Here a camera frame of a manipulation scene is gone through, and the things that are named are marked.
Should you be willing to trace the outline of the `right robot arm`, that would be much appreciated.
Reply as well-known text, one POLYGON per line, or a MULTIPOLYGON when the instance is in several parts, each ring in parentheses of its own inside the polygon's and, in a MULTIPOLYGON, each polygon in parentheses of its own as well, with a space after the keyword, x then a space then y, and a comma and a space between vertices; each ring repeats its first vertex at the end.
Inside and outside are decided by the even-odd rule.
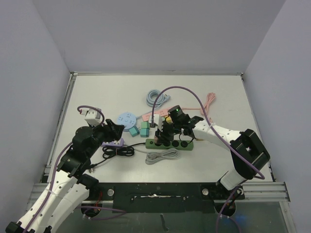
POLYGON ((218 181, 216 192, 226 199, 233 194, 234 188, 242 182, 251 180, 270 161, 270 154, 251 129, 234 131, 210 123, 200 116, 190 117, 180 106, 168 111, 171 123, 166 120, 158 126, 155 133, 157 144, 167 144, 175 135, 185 135, 201 139, 227 149, 231 153, 233 168, 218 181))

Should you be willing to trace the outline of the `yellow charger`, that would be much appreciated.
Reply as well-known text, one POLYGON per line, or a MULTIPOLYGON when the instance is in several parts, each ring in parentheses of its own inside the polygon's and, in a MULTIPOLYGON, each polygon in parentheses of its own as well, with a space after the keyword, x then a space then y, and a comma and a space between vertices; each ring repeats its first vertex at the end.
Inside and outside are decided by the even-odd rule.
POLYGON ((170 116, 166 117, 165 120, 166 120, 166 122, 168 122, 168 123, 172 123, 172 119, 171 119, 170 116))

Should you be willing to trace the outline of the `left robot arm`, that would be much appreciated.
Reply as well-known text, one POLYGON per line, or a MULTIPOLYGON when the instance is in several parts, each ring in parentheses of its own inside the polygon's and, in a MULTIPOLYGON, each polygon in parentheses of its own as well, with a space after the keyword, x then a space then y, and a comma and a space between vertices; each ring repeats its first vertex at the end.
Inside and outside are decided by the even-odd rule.
POLYGON ((82 186, 82 194, 89 200, 98 196, 98 179, 86 174, 91 157, 104 142, 121 139, 125 126, 107 119, 95 127, 83 126, 76 130, 72 141, 60 152, 46 189, 18 222, 10 222, 7 233, 50 233, 49 220, 68 191, 82 186))

